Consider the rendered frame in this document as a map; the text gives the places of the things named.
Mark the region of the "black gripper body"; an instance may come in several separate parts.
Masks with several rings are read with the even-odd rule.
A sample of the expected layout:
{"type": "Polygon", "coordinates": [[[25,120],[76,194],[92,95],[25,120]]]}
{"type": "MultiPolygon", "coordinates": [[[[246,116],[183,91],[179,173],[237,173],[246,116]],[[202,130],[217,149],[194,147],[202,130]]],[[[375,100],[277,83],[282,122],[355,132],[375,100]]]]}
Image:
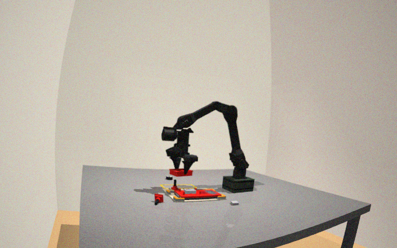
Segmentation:
{"type": "Polygon", "coordinates": [[[197,155],[188,153],[188,147],[190,147],[190,144],[188,142],[176,142],[175,145],[181,147],[182,153],[178,153],[177,155],[175,155],[174,157],[171,157],[171,158],[181,157],[181,158],[183,158],[184,161],[187,161],[187,162],[198,161],[197,155]]]}

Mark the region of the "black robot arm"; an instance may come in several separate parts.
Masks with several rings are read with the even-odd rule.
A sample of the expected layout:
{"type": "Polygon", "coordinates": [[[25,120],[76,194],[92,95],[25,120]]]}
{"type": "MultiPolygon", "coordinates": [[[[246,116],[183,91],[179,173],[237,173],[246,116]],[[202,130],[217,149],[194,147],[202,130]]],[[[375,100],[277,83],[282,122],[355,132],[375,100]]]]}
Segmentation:
{"type": "MultiPolygon", "coordinates": [[[[230,160],[233,163],[234,171],[232,178],[247,179],[246,169],[249,167],[245,159],[244,152],[240,147],[239,134],[237,128],[238,110],[235,106],[227,105],[219,101],[213,101],[203,108],[183,116],[178,117],[177,123],[173,127],[163,127],[162,141],[189,142],[189,133],[193,133],[190,127],[196,120],[217,110],[223,113],[225,120],[228,123],[228,131],[230,142],[232,145],[232,152],[229,153],[230,160]],[[188,128],[188,129],[183,129],[188,128]],[[181,130],[181,131],[177,131],[181,130]],[[177,134],[178,133],[178,134],[177,134]]],[[[168,157],[174,157],[178,153],[182,153],[182,149],[174,144],[174,147],[165,150],[168,157]]]]}

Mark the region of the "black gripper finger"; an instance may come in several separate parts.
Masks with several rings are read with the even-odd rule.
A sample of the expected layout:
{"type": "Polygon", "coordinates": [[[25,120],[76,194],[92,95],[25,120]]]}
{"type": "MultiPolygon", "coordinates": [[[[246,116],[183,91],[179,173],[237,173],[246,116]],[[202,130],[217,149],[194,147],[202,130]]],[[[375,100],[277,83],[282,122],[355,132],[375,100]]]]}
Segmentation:
{"type": "Polygon", "coordinates": [[[194,163],[194,161],[182,161],[184,163],[184,174],[188,173],[189,168],[192,166],[192,164],[194,163]]]}
{"type": "Polygon", "coordinates": [[[181,163],[181,158],[170,158],[174,163],[174,168],[178,169],[181,163]]]}

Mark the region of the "red hood shell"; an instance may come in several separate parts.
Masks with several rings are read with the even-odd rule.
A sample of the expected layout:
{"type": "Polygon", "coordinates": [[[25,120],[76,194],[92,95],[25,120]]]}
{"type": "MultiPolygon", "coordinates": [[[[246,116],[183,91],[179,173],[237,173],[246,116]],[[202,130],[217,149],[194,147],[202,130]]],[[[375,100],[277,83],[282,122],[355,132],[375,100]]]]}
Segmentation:
{"type": "Polygon", "coordinates": [[[187,174],[184,174],[184,168],[183,169],[170,169],[170,174],[174,175],[176,177],[179,176],[191,176],[192,175],[192,170],[188,170],[187,174]]]}

